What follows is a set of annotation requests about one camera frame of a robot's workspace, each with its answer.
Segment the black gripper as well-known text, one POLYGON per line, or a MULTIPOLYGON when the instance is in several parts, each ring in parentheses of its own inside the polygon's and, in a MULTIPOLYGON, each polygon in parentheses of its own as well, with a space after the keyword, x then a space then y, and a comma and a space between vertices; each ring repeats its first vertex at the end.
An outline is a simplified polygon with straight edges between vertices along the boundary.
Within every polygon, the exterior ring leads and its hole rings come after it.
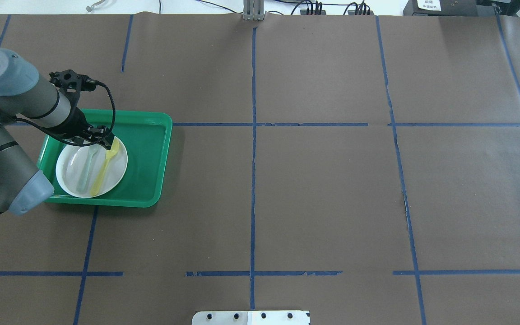
POLYGON ((96 143, 110 151, 114 142, 114 135, 107 135, 106 126, 93 127, 80 109, 72 109, 70 105, 57 105, 41 115, 39 127, 52 138, 74 145, 96 143))

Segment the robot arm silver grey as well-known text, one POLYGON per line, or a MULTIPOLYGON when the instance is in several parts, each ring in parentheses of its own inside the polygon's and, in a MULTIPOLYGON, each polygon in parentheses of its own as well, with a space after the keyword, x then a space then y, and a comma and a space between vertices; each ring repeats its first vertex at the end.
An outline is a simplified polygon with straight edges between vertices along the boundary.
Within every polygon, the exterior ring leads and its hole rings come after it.
POLYGON ((46 201, 54 187, 6 126, 27 123, 66 145, 113 148, 113 128, 93 126, 78 108, 83 91, 108 86, 73 70, 52 72, 50 79, 9 49, 0 48, 0 215, 23 215, 46 201))

